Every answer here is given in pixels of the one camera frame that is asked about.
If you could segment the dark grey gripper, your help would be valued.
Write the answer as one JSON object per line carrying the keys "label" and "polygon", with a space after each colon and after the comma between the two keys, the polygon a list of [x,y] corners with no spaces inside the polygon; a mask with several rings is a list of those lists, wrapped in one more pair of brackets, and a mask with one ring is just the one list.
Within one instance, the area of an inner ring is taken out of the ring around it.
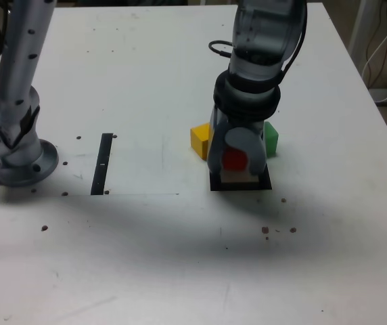
{"label": "dark grey gripper", "polygon": [[208,155],[206,161],[210,173],[220,173],[221,157],[225,143],[247,155],[251,175],[263,173],[267,159],[265,144],[262,140],[263,127],[263,121],[252,122],[227,118],[215,105],[212,109],[208,130]]}

